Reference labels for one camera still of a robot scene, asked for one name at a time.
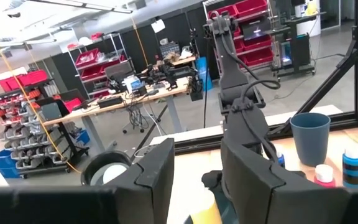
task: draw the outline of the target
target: black metal frame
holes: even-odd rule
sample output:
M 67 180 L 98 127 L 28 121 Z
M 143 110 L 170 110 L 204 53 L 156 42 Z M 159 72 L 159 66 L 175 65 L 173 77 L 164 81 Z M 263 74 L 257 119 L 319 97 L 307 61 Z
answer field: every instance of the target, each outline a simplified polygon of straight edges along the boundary
M 358 1 L 355 1 L 355 25 L 352 28 L 352 42 L 347 54 L 338 63 L 336 69 L 327 80 L 312 94 L 312 96 L 296 112 L 305 113 L 313 109 L 314 106 L 328 93 L 328 91 L 352 68 L 354 65 L 354 111 L 331 115 L 330 130 L 342 130 L 358 127 Z M 289 121 L 283 124 L 269 126 L 268 138 L 283 139 L 292 137 Z M 175 154 L 193 153 L 218 149 L 223 135 L 215 135 L 202 139 L 192 139 L 175 143 Z

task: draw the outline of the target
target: blue cup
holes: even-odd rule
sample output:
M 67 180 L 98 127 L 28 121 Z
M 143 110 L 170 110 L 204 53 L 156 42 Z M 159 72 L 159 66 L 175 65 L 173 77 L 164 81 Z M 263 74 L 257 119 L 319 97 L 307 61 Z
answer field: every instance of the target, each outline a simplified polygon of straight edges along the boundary
M 327 156 L 329 116 L 302 113 L 291 118 L 291 128 L 299 160 L 306 166 L 324 164 Z

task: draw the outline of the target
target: white bottle cap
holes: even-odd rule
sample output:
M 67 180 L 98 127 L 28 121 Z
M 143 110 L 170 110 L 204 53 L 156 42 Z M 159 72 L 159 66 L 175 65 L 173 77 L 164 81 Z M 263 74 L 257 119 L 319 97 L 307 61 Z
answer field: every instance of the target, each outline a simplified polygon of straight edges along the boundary
M 274 145 L 276 147 L 277 157 L 280 158 L 283 156 L 284 147 L 282 145 Z
M 315 175 L 316 178 L 323 183 L 330 183 L 334 179 L 334 169 L 326 164 L 320 164 L 316 166 Z
M 351 159 L 358 159 L 358 144 L 345 148 L 345 156 Z

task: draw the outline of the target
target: concrete floor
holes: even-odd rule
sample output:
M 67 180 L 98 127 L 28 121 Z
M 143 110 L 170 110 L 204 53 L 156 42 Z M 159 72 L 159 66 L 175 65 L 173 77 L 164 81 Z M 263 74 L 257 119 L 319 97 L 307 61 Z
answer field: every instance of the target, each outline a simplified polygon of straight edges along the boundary
M 344 25 L 340 29 L 328 30 L 322 33 L 321 37 L 313 37 L 311 39 L 311 50 L 313 58 L 321 58 L 332 54 L 345 54 L 351 42 L 351 25 Z M 259 86 L 267 106 L 263 109 L 266 116 L 296 111 L 327 79 L 334 70 L 336 64 L 341 57 L 333 56 L 317 60 L 317 71 L 315 76 L 307 75 L 299 77 L 287 77 L 281 79 L 282 87 L 279 90 L 269 90 L 263 86 Z M 270 71 L 258 71 L 260 78 L 273 78 Z M 206 126 L 218 125 L 222 116 L 219 112 L 217 93 L 219 89 L 217 85 L 209 91 Z M 191 102 L 190 97 L 180 95 L 175 98 L 175 104 L 182 123 L 187 130 L 199 129 L 203 127 L 203 105 L 204 101 Z M 165 103 L 151 103 L 155 113 L 158 115 L 162 111 Z M 318 106 L 334 105 L 342 111 L 354 110 L 354 69 L 351 69 L 345 77 L 318 103 Z M 143 140 L 145 133 L 139 130 L 130 131 L 123 134 L 121 127 L 128 121 L 128 114 L 125 111 L 116 111 L 115 113 L 104 113 L 93 117 L 93 121 L 104 144 L 109 144 L 113 139 L 118 141 L 117 149 L 133 155 L 139 143 Z M 81 121 L 76 121 L 78 126 L 83 126 Z M 166 111 L 162 116 L 161 127 L 166 133 L 173 133 L 172 122 L 169 112 Z M 153 137 L 159 136 L 157 128 L 153 130 L 145 145 L 152 140 Z M 91 155 L 95 155 L 96 150 L 91 148 Z M 83 158 L 81 164 L 76 166 L 82 170 L 89 157 Z M 71 172 L 57 172 L 40 176 L 30 176 L 27 180 L 11 179 L 8 180 L 10 185 L 80 185 L 80 175 Z M 0 177 L 0 185 L 7 183 Z

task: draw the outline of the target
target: wooden table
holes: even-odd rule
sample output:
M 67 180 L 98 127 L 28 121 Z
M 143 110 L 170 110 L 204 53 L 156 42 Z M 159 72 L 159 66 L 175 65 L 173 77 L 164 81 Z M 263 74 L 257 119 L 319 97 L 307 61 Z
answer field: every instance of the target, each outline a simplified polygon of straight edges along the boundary
M 145 97 L 142 100 L 140 100 L 139 103 L 145 103 L 145 102 L 156 100 L 159 98 L 165 98 L 166 102 L 167 102 L 168 110 L 169 110 L 169 113 L 170 113 L 170 116 L 172 119 L 172 123 L 175 128 L 175 132 L 180 133 L 183 131 L 183 128 L 181 127 L 178 113 L 177 113 L 175 104 L 173 102 L 173 95 L 184 93 L 187 91 L 188 79 L 180 78 L 177 80 L 177 84 L 178 84 L 178 88 L 173 89 L 171 91 L 168 91 L 166 88 L 160 88 L 160 89 L 158 89 L 159 92 L 156 95 Z M 126 97 L 128 97 L 128 96 L 125 96 L 124 93 L 122 93 L 120 95 L 122 96 L 122 99 L 126 100 L 126 102 L 128 104 L 131 102 L 130 99 L 126 99 Z M 107 148 L 105 148 L 103 146 L 102 140 L 100 139 L 99 134 L 98 134 L 90 116 L 92 116 L 94 114 L 98 114 L 98 113 L 121 109 L 121 108 L 124 108 L 123 103 L 118 104 L 118 105 L 108 106 L 105 108 L 99 108 L 97 101 L 94 101 L 94 102 L 92 102 L 90 107 L 85 110 L 73 111 L 72 113 L 70 113 L 62 118 L 55 119 L 52 121 L 46 121 L 46 122 L 44 122 L 44 125 L 57 124 L 59 122 L 67 122 L 67 121 L 72 121 L 74 119 L 81 118 L 82 122 L 84 123 L 84 126 L 88 132 L 89 138 L 91 139 L 92 144 L 94 144 L 94 146 L 97 148 L 97 150 L 99 150 L 100 152 L 104 152 L 105 150 L 113 149 L 114 146 L 116 145 L 116 141 L 113 141 Z
M 192 66 L 193 68 L 196 68 L 196 65 L 194 63 L 194 61 L 196 60 L 197 58 L 195 56 L 191 56 L 191 57 L 188 57 L 188 58 L 185 58 L 185 59 L 181 59 L 179 61 L 176 61 L 176 62 L 172 62 L 172 64 L 174 66 L 177 66 L 177 65 L 183 65 L 183 64 L 186 64 L 186 63 L 192 63 Z
M 342 113 L 341 110 L 333 105 L 317 107 L 312 110 L 316 113 L 326 115 Z M 284 123 L 295 112 L 278 114 L 266 117 L 269 125 Z M 214 126 L 206 129 L 198 129 L 185 133 L 171 134 L 169 136 L 156 137 L 150 145 L 159 144 L 167 137 L 174 138 L 175 141 L 184 141 L 189 139 L 202 138 L 222 134 L 222 126 Z M 309 180 L 314 177 L 314 167 L 308 167 L 299 161 L 295 149 L 293 138 L 281 139 L 273 142 L 284 147 L 285 164 L 288 170 L 302 170 L 306 173 Z M 326 164 L 334 168 L 334 175 L 339 185 L 342 184 L 342 153 L 344 148 L 358 144 L 358 128 L 347 129 L 343 131 L 331 132 L 329 135 L 328 153 Z M 168 213 L 168 222 L 184 223 L 189 216 L 188 205 L 192 200 L 197 200 L 201 177 L 211 170 L 221 170 L 220 150 L 198 152 L 175 156 L 175 173 L 173 179 L 172 195 L 170 209 Z

